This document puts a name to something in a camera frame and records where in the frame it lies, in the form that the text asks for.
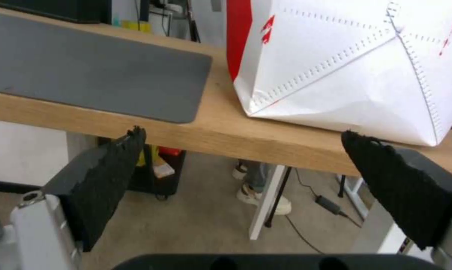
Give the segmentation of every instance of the black table leg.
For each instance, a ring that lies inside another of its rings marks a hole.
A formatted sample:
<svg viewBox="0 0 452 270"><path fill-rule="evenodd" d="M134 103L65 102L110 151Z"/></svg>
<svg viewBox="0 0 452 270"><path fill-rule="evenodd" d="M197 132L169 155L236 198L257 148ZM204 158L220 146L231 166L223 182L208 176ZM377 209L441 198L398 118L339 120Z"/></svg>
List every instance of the black table leg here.
<svg viewBox="0 0 452 270"><path fill-rule="evenodd" d="M343 174L341 176L341 183L339 184L338 197L343 198L345 193L346 176Z"/></svg>
<svg viewBox="0 0 452 270"><path fill-rule="evenodd" d="M276 195L276 200L274 201L273 208L269 212L269 217L266 220L266 222L264 223L264 226L266 226L268 228L271 228L271 226L272 226L274 212L276 212L276 208L278 207L279 199L281 198L281 195L283 195L283 191L285 189L286 182L288 181L290 173L291 173L291 167L286 167L286 173L283 176L283 182L281 183L281 186L279 187L279 191L278 191L278 194Z"/></svg>

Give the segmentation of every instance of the jeans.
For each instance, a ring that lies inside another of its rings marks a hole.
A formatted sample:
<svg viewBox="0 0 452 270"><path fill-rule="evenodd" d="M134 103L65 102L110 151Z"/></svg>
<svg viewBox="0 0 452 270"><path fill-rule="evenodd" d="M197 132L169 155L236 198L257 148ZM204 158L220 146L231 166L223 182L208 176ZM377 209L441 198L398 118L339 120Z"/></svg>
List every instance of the jeans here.
<svg viewBox="0 0 452 270"><path fill-rule="evenodd" d="M244 177L245 183L247 183L255 192L262 193L262 190L266 185L266 180L273 172L274 166L267 163L243 159L240 159L240 162L248 168L248 172Z"/></svg>

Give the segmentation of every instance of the shopping bag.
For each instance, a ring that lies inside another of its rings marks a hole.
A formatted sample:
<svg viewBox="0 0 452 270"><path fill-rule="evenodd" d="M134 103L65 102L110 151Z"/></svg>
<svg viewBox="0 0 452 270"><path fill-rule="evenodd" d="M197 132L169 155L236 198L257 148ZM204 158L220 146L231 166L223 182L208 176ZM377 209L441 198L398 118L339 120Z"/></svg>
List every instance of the shopping bag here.
<svg viewBox="0 0 452 270"><path fill-rule="evenodd" d="M435 146L452 126L452 0L228 0L251 117Z"/></svg>

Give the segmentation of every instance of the gray desk mat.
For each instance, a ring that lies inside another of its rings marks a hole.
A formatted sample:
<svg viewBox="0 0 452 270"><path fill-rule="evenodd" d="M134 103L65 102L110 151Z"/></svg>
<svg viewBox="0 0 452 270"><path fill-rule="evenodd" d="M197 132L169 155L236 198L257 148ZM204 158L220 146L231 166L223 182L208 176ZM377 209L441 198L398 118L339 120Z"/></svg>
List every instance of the gray desk mat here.
<svg viewBox="0 0 452 270"><path fill-rule="evenodd" d="M188 123L195 119L211 61L0 14L4 94Z"/></svg>

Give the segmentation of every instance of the white wall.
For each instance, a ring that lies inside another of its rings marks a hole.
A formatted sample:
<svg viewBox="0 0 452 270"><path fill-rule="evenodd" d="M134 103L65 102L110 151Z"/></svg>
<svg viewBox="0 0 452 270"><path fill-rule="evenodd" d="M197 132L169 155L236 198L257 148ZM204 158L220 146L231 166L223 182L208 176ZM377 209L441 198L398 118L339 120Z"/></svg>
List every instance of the white wall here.
<svg viewBox="0 0 452 270"><path fill-rule="evenodd" d="M226 0L220 0L221 12L213 12L211 1L191 1L201 42L226 48Z"/></svg>
<svg viewBox="0 0 452 270"><path fill-rule="evenodd" d="M43 186L94 143L90 136L0 121L0 181Z"/></svg>

